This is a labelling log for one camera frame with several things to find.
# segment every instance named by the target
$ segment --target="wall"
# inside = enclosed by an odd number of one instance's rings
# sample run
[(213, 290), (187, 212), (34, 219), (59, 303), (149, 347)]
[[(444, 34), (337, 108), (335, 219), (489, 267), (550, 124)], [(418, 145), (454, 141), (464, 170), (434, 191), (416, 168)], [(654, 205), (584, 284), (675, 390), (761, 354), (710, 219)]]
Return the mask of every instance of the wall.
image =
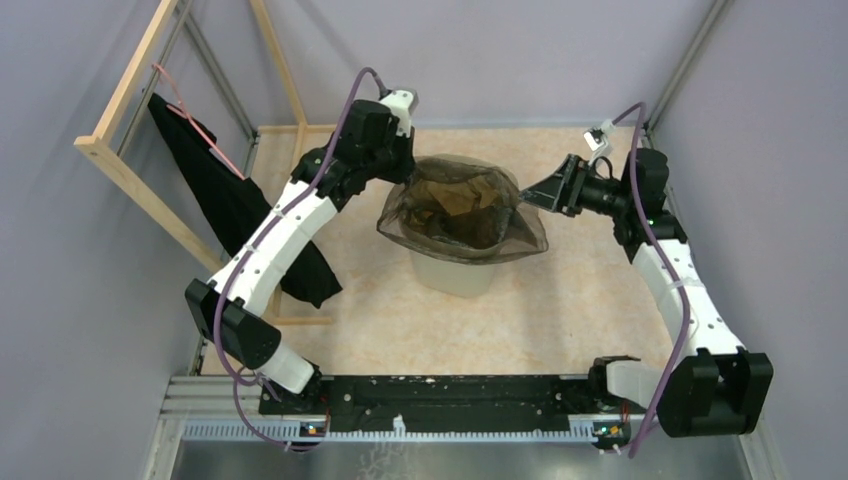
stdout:
[[(311, 123), (335, 123), (370, 65), (390, 86), (418, 90), (417, 125), (450, 127), (586, 125), (653, 102), (711, 2), (266, 3)], [(251, 118), (292, 123), (247, 2), (196, 12)]]
[[(157, 3), (0, 6), (4, 480), (138, 477), (168, 378), (197, 342), (182, 291), (203, 268), (72, 146), (93, 130)], [(181, 41), (169, 63), (191, 85), (186, 101), (243, 156), (190, 53)], [(132, 166), (204, 227), (150, 126)]]
[(698, 268), (775, 366), (794, 477), (843, 478), (848, 3), (736, 2), (660, 126)]

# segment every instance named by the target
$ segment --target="black cloth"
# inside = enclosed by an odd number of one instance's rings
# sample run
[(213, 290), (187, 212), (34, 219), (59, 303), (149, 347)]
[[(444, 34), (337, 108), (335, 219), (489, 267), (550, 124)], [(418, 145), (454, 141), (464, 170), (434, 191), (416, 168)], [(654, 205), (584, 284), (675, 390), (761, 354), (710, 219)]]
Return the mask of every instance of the black cloth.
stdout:
[[(212, 231), (224, 250), (235, 255), (262, 224), (271, 205), (253, 180), (241, 180), (221, 163), (203, 137), (187, 120), (168, 109), (168, 102), (162, 97), (154, 93), (147, 108)], [(213, 142), (217, 141), (205, 125), (194, 120)], [(301, 250), (280, 286), (315, 308), (342, 290), (324, 255), (312, 242)]]

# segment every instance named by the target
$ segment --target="gray floor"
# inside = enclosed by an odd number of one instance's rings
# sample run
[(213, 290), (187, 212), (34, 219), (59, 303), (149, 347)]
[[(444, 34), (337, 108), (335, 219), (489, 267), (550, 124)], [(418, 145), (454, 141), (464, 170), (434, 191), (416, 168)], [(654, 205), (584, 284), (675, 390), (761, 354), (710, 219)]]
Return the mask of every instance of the gray floor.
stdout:
[(669, 439), (657, 432), (635, 460), (589, 446), (334, 443), (308, 454), (259, 442), (187, 441), (173, 479), (515, 480), (749, 479), (735, 437)]

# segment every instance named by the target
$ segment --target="brown translucent trash bag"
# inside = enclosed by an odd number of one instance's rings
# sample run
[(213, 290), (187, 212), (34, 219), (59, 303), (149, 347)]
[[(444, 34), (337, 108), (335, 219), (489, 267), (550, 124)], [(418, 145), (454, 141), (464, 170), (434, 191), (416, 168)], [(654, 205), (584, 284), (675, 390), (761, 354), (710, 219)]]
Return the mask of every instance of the brown translucent trash bag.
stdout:
[(468, 265), (548, 249), (537, 209), (521, 203), (510, 176), (456, 155), (416, 160), (409, 184), (389, 192), (377, 231), (410, 250)]

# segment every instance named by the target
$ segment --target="cable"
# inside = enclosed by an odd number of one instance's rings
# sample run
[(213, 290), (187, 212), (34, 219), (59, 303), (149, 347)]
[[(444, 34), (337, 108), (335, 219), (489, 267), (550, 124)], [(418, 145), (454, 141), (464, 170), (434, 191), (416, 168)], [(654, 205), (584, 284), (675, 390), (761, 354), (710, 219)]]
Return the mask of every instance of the cable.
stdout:
[(190, 123), (191, 126), (194, 127), (195, 130), (197, 130), (197, 133), (200, 134), (200, 136), (203, 137), (204, 140), (206, 140), (206, 143), (208, 143), (209, 146), (212, 147), (212, 150), (215, 150), (215, 153), (217, 153), (221, 160), (223, 160), (224, 163), (227, 164), (230, 170), (232, 170), (233, 174), (239, 177), (240, 180), (244, 180), (244, 174), (242, 174), (238, 167), (236, 167), (235, 164), (230, 161), (230, 158), (227, 157), (224, 152), (221, 151), (220, 148), (218, 148), (218, 145), (216, 145), (215, 142), (213, 142), (212, 139), (209, 138), (208, 135), (206, 135), (206, 132), (204, 132), (203, 129), (200, 128), (200, 125), (198, 125), (197, 122), (194, 121), (194, 118), (191, 116), (191, 114), (188, 113), (188, 108), (186, 108), (185, 102), (183, 102), (183, 97), (180, 96), (180, 91), (177, 90), (177, 83), (174, 81), (173, 78), (171, 78), (171, 75), (168, 74), (168, 71), (165, 70), (165, 67), (159, 65), (158, 63), (154, 63), (153, 68), (159, 70), (159, 73), (161, 73), (162, 76), (165, 77), (165, 80), (167, 80), (168, 83), (171, 85), (171, 90), (174, 91), (174, 96), (177, 97), (177, 104), (180, 107), (180, 111), (177, 112), (176, 109), (174, 109), (174, 107), (172, 107), (171, 105), (168, 105), (168, 108), (188, 120), (188, 123)]
[[(374, 77), (374, 80), (377, 82), (378, 87), (381, 92), (384, 91), (385, 85), (383, 85), (382, 80), (379, 80), (379, 76), (377, 72), (374, 71), (371, 67), (365, 67), (359, 71), (356, 75), (356, 79), (353, 81), (353, 86), (350, 89), (350, 93), (348, 94), (347, 100), (345, 101), (344, 107), (342, 107), (342, 113), (339, 116), (339, 121), (336, 123), (336, 129), (333, 131), (333, 135), (330, 137), (330, 143), (327, 145), (327, 153), (324, 155), (324, 161), (321, 163), (321, 167), (318, 169), (318, 173), (315, 175), (315, 178), (309, 183), (309, 187), (306, 188), (303, 192), (300, 193), (297, 197), (292, 199), (287, 205), (285, 205), (282, 210), (280, 210), (280, 215), (274, 216), (270, 222), (263, 228), (257, 235), (253, 244), (251, 244), (252, 250), (256, 250), (259, 248), (259, 245), (262, 243), (262, 240), (268, 236), (268, 234), (273, 230), (273, 228), (280, 222), (282, 217), (290, 212), (293, 208), (295, 208), (300, 202), (306, 199), (315, 189), (318, 187), (318, 184), (321, 182), (321, 179), (324, 178), (324, 174), (327, 172), (327, 169), (330, 166), (330, 161), (333, 158), (333, 152), (336, 149), (336, 144), (339, 141), (339, 135), (341, 135), (342, 126), (344, 125), (344, 121), (350, 113), (350, 108), (353, 105), (353, 101), (356, 98), (356, 92), (359, 90), (360, 84), (362, 84), (362, 79), (365, 77), (366, 73), (370, 73), (371, 76)], [(250, 259), (252, 254), (251, 249), (247, 249), (244, 252), (244, 255), (238, 260), (235, 268), (233, 268), (227, 280), (224, 282), (224, 285), (221, 288), (221, 293), (218, 296), (218, 301), (215, 304), (215, 316), (212, 322), (212, 340), (215, 344), (215, 351), (218, 354), (218, 359), (221, 361), (221, 365), (224, 367), (224, 370), (227, 374), (232, 377), (234, 385), (233, 385), (233, 398), (236, 404), (236, 411), (239, 413), (239, 418), (241, 418), (242, 422), (244, 422), (245, 426), (253, 432), (259, 438), (263, 440), (269, 441), (275, 445), (280, 445), (283, 442), (279, 442), (278, 440), (274, 440), (267, 435), (262, 434), (257, 430), (247, 419), (247, 416), (244, 415), (244, 411), (241, 409), (241, 404), (238, 400), (238, 385), (251, 386), (256, 385), (262, 381), (261, 375), (255, 375), (252, 380), (247, 380), (241, 376), (241, 371), (236, 371), (232, 365), (230, 365), (229, 360), (227, 360), (227, 356), (224, 353), (224, 347), (221, 342), (221, 316), (224, 312), (224, 304), (226, 303), (227, 295), (230, 293), (230, 289), (232, 289), (233, 283), (235, 283), (236, 277), (241, 274), (244, 269), (244, 265), (247, 263), (247, 260)]]
[[(612, 121), (613, 125), (621, 122), (630, 115), (634, 110), (639, 109), (639, 116), (636, 120), (636, 127), (633, 129), (633, 138), (630, 141), (630, 166), (629, 166), (629, 174), (630, 174), (630, 188), (633, 191), (633, 203), (636, 207), (636, 214), (639, 216), (639, 223), (642, 224), (642, 229), (645, 230), (645, 235), (648, 237), (648, 242), (657, 252), (657, 255), (660, 257), (663, 265), (665, 265), (666, 270), (668, 270), (668, 274), (671, 276), (672, 282), (680, 282), (680, 275), (677, 274), (677, 271), (674, 269), (674, 265), (672, 265), (671, 261), (668, 259), (668, 255), (666, 255), (665, 251), (663, 251), (660, 246), (659, 240), (657, 240), (657, 236), (654, 235), (653, 230), (651, 229), (651, 225), (648, 223), (648, 218), (645, 215), (645, 208), (642, 206), (642, 197), (639, 195), (639, 183), (636, 179), (636, 147), (639, 144), (639, 129), (642, 124), (645, 123), (645, 110), (647, 109), (645, 102), (639, 102), (632, 107), (628, 108), (621, 115), (616, 117), (615, 120)], [(636, 456), (636, 453), (639, 451), (639, 447), (645, 438), (648, 437), (648, 434), (653, 430), (651, 423), (654, 420), (654, 417), (657, 414), (657, 405), (659, 404), (660, 397), (662, 396), (663, 390), (665, 390), (666, 385), (668, 384), (668, 379), (671, 377), (671, 372), (674, 370), (674, 365), (677, 363), (677, 359), (680, 357), (680, 353), (683, 351), (683, 345), (686, 344), (686, 339), (689, 336), (689, 314), (691, 313), (691, 305), (689, 303), (689, 296), (686, 294), (686, 289), (683, 285), (678, 284), (677, 291), (680, 294), (680, 302), (682, 304), (683, 310), (683, 320), (682, 325), (680, 327), (680, 332), (677, 334), (677, 340), (674, 342), (674, 346), (671, 349), (671, 356), (668, 358), (668, 362), (665, 364), (665, 368), (663, 369), (662, 375), (660, 376), (660, 381), (657, 384), (657, 389), (654, 390), (654, 395), (651, 397), (651, 403), (648, 405), (648, 410), (645, 412), (645, 418), (642, 420), (642, 424), (639, 426), (639, 432), (633, 438), (633, 442), (631, 443), (630, 451), (627, 453), (629, 458), (633, 458)]]
[(609, 158), (604, 157), (604, 156), (600, 156), (600, 157), (592, 160), (592, 165), (590, 165), (592, 172), (597, 173), (598, 160), (607, 164), (607, 170), (609, 170), (609, 177), (608, 178), (612, 178), (612, 162), (609, 161)]

